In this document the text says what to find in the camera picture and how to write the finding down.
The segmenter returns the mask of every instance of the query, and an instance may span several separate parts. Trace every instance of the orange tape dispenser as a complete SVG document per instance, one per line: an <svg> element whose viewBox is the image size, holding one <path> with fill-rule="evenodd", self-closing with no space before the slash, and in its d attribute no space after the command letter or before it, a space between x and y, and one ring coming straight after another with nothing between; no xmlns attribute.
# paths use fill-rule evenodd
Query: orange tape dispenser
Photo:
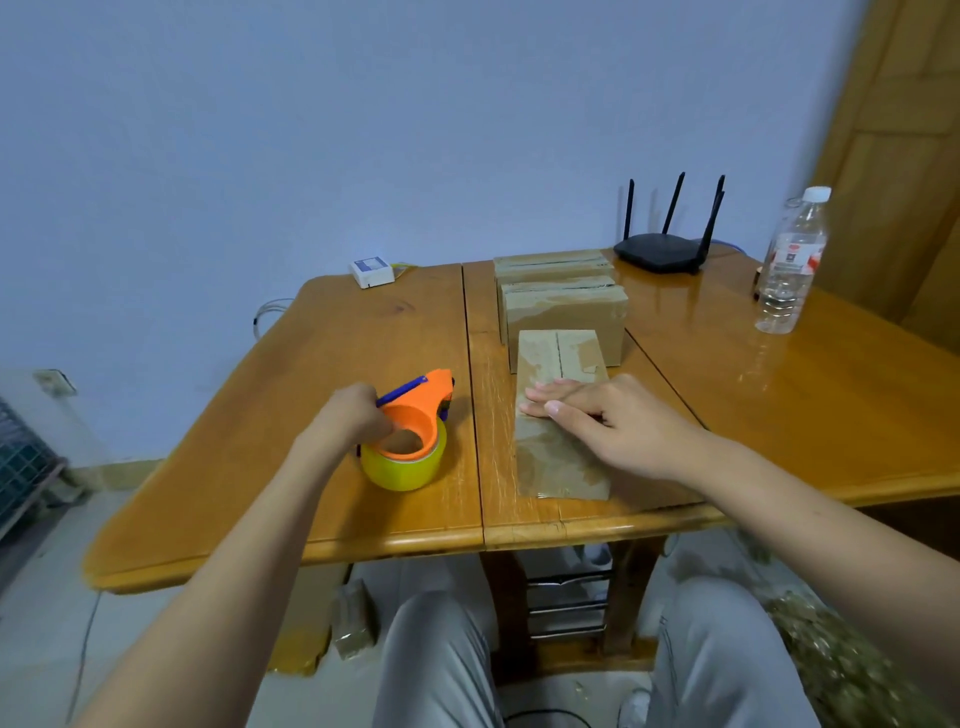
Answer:
<svg viewBox="0 0 960 728"><path fill-rule="evenodd" d="M377 400L376 406L398 430L409 430L420 438L420 447L392 452L393 437L360 446L360 467L367 477L388 491L415 491L433 480L444 457L444 421L452 397L450 370L435 369Z"/></svg>

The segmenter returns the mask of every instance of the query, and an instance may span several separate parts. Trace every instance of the cardboard box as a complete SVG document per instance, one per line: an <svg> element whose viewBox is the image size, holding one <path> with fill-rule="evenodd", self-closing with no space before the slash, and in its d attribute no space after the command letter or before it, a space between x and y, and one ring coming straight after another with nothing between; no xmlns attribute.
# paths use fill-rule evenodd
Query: cardboard box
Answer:
<svg viewBox="0 0 960 728"><path fill-rule="evenodd" d="M503 295L520 293L521 291L552 291L558 288L603 288L616 285L610 276L583 276L576 279L563 280L533 280L523 283L504 283L501 288ZM499 306L500 343L507 342L507 307Z"/></svg>
<svg viewBox="0 0 960 728"><path fill-rule="evenodd" d="M516 373L521 331L587 329L596 332L608 367L620 365L627 294L622 286L555 288L504 295L510 371Z"/></svg>
<svg viewBox="0 0 960 728"><path fill-rule="evenodd" d="M494 271L518 265L540 265L542 263L572 263L581 260L597 260L604 257L600 251L562 251L560 253L534 253L531 255L503 255L493 259Z"/></svg>
<svg viewBox="0 0 960 728"><path fill-rule="evenodd" d="M508 283L533 283L550 280L570 280L587 276L607 276L616 280L613 264L602 255L587 260L562 260L543 263L494 263L496 277L497 311L503 310L503 286ZM505 332L501 331L500 343L506 344Z"/></svg>

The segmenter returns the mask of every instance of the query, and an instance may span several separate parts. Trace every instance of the shoe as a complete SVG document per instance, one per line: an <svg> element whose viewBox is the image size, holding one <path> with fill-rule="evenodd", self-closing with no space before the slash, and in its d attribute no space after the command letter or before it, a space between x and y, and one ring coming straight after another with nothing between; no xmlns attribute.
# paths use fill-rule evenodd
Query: shoe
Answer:
<svg viewBox="0 0 960 728"><path fill-rule="evenodd" d="M648 710L650 710L650 691L637 688L620 703L620 712L616 716L616 728L643 728L647 724Z"/></svg>

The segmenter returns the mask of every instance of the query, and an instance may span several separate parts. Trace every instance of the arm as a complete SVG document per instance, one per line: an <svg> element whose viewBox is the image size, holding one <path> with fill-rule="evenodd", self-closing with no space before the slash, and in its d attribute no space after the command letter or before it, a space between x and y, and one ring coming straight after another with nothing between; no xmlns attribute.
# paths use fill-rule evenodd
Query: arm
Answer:
<svg viewBox="0 0 960 728"><path fill-rule="evenodd" d="M127 651L78 726L242 726L293 589L324 485L348 448L390 433L354 384L301 433L243 518Z"/></svg>
<svg viewBox="0 0 960 728"><path fill-rule="evenodd" d="M631 376L558 380L527 397L524 412L553 418L607 463L700 493L960 716L960 563L688 423Z"/></svg>

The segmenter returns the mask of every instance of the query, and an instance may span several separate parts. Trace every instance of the forearm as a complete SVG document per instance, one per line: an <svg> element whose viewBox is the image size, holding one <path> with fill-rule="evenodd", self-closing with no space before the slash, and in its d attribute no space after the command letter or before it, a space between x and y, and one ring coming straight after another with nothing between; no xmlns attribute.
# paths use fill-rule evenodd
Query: forearm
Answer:
<svg viewBox="0 0 960 728"><path fill-rule="evenodd" d="M79 725L246 722L323 486L345 445L294 444L204 566L124 656Z"/></svg>
<svg viewBox="0 0 960 728"><path fill-rule="evenodd" d="M727 440L690 484L960 713L960 564Z"/></svg>

